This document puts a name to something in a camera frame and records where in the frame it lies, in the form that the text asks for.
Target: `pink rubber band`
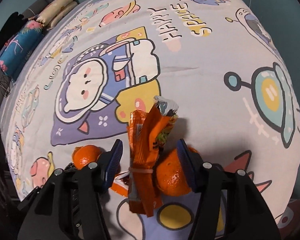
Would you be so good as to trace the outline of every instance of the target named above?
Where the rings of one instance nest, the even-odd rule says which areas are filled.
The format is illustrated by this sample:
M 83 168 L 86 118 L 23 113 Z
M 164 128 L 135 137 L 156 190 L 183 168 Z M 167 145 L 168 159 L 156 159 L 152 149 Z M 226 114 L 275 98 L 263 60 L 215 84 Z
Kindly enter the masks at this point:
M 129 168 L 129 171 L 131 172 L 137 172 L 137 173 L 153 173 L 152 169 L 135 169 L 135 168 Z

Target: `bed sheet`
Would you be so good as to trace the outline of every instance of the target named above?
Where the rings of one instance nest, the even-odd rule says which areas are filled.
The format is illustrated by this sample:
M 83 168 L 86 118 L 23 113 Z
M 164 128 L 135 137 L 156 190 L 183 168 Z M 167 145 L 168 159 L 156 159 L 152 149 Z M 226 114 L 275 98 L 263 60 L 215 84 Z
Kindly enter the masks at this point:
M 19 197 L 65 168 L 75 147 L 110 150 L 117 138 L 127 175 L 130 112 L 149 111 L 155 95 L 179 104 L 165 150 L 184 138 L 204 160 L 246 170 L 279 222 L 300 163 L 300 110 L 271 36 L 242 0 L 77 6 L 40 43 L 1 106 Z M 146 218 L 129 212 L 126 186 L 116 184 L 122 191 L 101 200 L 112 239 L 188 238 L 199 194 L 162 195 L 164 205 Z M 217 236 L 223 230 L 220 223 Z

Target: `silver screw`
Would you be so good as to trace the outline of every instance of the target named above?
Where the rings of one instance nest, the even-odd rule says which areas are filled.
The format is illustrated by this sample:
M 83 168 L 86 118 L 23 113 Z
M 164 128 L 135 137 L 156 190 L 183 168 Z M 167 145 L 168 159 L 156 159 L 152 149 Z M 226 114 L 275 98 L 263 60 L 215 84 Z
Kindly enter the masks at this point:
M 88 167 L 89 167 L 90 169 L 94 169 L 94 168 L 96 168 L 97 166 L 98 166 L 97 163 L 89 163 L 89 164 L 88 164 Z
M 237 173 L 238 173 L 240 176 L 246 175 L 246 172 L 245 172 L 244 170 L 237 170 Z
M 58 175 L 60 175 L 62 172 L 63 172 L 63 170 L 59 168 L 59 169 L 56 169 L 53 173 L 54 173 L 54 175 L 58 176 Z
M 206 169 L 211 169 L 212 168 L 212 164 L 211 163 L 203 163 L 202 166 Z

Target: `snack wrapper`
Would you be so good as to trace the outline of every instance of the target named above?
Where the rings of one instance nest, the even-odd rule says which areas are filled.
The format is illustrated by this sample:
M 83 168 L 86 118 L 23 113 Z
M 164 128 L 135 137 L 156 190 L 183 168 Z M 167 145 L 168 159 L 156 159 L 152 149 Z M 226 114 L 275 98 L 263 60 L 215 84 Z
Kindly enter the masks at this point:
M 156 96 L 155 104 L 147 114 L 131 113 L 128 136 L 131 149 L 129 206 L 130 211 L 153 216 L 153 209 L 162 206 L 160 191 L 153 183 L 153 167 L 176 119 L 178 105 Z

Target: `orange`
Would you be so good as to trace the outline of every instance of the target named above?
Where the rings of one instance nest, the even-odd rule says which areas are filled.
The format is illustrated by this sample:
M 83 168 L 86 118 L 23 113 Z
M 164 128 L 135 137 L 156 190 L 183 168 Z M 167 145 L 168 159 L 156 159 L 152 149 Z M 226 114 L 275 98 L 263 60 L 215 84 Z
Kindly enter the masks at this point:
M 97 161 L 100 154 L 99 147 L 94 145 L 76 147 L 72 154 L 72 161 L 74 166 L 81 170 L 87 164 Z
M 157 166 L 156 185 L 162 193 L 168 196 L 181 196 L 191 191 L 186 182 L 177 149 L 172 150 Z

